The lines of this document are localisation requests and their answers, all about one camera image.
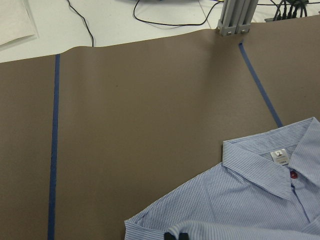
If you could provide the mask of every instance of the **shirt button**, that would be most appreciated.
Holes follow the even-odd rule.
[[[295,171],[291,171],[291,172],[290,172],[290,177],[291,177],[292,179],[296,179],[296,178],[298,178],[298,174],[297,174]]]

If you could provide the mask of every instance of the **blue tape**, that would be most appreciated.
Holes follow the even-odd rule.
[[[260,93],[261,93],[261,95],[262,95],[262,97],[263,97],[263,99],[265,101],[265,104],[267,105],[270,113],[272,114],[272,117],[273,117],[276,125],[278,126],[278,128],[282,127],[283,124],[282,124],[282,122],[281,122],[281,120],[280,120],[280,118],[279,118],[274,106],[272,105],[272,103],[271,103],[271,101],[270,101],[270,99],[269,99],[269,97],[268,97],[268,95],[267,95],[262,83],[260,82],[259,77],[256,74],[256,71],[255,71],[254,67],[252,66],[252,64],[251,64],[251,62],[250,62],[250,60],[248,58],[248,55],[246,53],[246,50],[245,50],[243,42],[239,43],[239,49],[240,49],[242,57],[243,57],[243,59],[244,59],[244,61],[246,63],[246,66],[248,67],[248,69],[249,69],[249,71],[250,71],[250,73],[251,73],[251,75],[252,75],[252,77],[253,77],[253,79],[255,81],[255,84],[257,85],[257,87],[258,87],[258,89],[259,89],[259,91],[260,91]]]
[[[49,187],[49,214],[48,214],[48,240],[55,239],[56,220],[56,183],[57,183],[57,157],[58,157],[58,116],[59,116],[59,80],[60,80],[60,54],[55,55],[53,118],[51,141],[51,166]]]

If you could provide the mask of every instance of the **black cable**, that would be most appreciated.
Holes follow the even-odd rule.
[[[285,1],[285,0],[281,0],[281,2],[278,4],[278,7],[276,8],[275,15],[274,15],[274,17],[273,17],[273,21],[276,21],[277,18],[279,19],[278,13],[279,13],[280,7],[281,7],[281,5],[283,4],[284,1]]]
[[[286,20],[287,19],[287,1],[284,1],[284,9],[283,9],[283,15],[281,20]]]
[[[273,4],[263,4],[263,3],[258,3],[259,6],[276,6],[277,9],[279,8],[279,5],[277,5],[273,0],[270,0],[270,2],[272,2]]]
[[[211,7],[209,13],[207,14],[207,16],[205,17],[205,20],[201,23],[186,23],[186,24],[168,24],[168,23],[161,23],[161,22],[154,22],[154,21],[146,21],[146,20],[143,20],[143,19],[140,19],[136,16],[136,8],[138,6],[138,3],[140,2],[140,0],[137,0],[136,1],[136,4],[134,6],[134,9],[133,9],[133,17],[135,19],[137,19],[138,21],[140,22],[143,22],[143,23],[147,23],[147,24],[156,24],[156,25],[162,25],[162,26],[173,26],[173,27],[184,27],[184,26],[201,26],[203,25],[207,20],[208,20],[208,17],[211,13],[211,11],[214,9],[214,7],[220,3],[223,3],[223,1],[217,1],[217,0],[214,0],[216,3]]]
[[[307,9],[306,9],[305,3],[302,0],[295,0],[292,3],[292,5],[294,5],[296,2],[300,2],[300,5],[297,4],[298,9],[299,9],[299,7],[301,7],[300,18],[302,18],[302,15],[303,15],[302,11],[304,11],[304,16],[307,17],[308,15],[307,15]]]
[[[221,2],[223,3],[224,1],[219,1],[219,0],[212,0],[215,2]],[[276,4],[273,0],[270,0],[273,4],[268,4],[268,3],[258,3],[258,6],[276,6],[278,7],[278,4]],[[317,2],[304,2],[305,5],[309,5],[309,4],[320,4],[320,1]]]
[[[295,6],[294,12],[292,13],[292,18],[295,19],[297,17],[298,6]]]
[[[91,47],[94,47],[94,36],[91,34],[91,32],[90,32],[90,30],[89,30],[89,27],[88,27],[88,24],[87,24],[86,19],[85,19],[73,6],[71,6],[71,3],[70,3],[69,0],[66,0],[66,1],[68,2],[69,7],[72,8],[72,9],[76,12],[76,14],[78,14],[78,15],[83,19],[84,24],[85,24],[85,27],[86,27],[86,29],[88,30],[88,33],[89,33],[89,35],[90,35],[90,37],[91,37],[91,42],[92,42]]]
[[[286,17],[286,19],[291,19],[291,18],[292,18],[292,9],[293,9],[293,8],[294,8],[294,5],[291,4],[290,10],[289,10],[289,12],[288,12],[288,16]]]
[[[277,21],[280,21],[282,19],[281,14],[279,13],[279,15],[276,17]]]

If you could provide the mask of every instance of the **metal stand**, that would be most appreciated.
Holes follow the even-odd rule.
[[[217,31],[222,36],[249,32],[258,0],[224,0]]]

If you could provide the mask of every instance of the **table surface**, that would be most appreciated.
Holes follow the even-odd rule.
[[[149,39],[176,36],[201,29],[215,29],[223,4],[218,4],[201,26],[159,26],[140,22],[133,17],[134,0],[70,0],[87,20],[95,47],[119,45]],[[169,24],[201,23],[212,0],[141,0],[136,14],[139,18]],[[271,4],[259,0],[260,4]],[[63,53],[77,46],[91,46],[83,20],[72,11],[66,0],[25,0],[36,34],[0,46],[0,63]],[[319,14],[320,4],[309,4],[309,16]],[[252,22],[272,18],[275,6],[257,6]]]

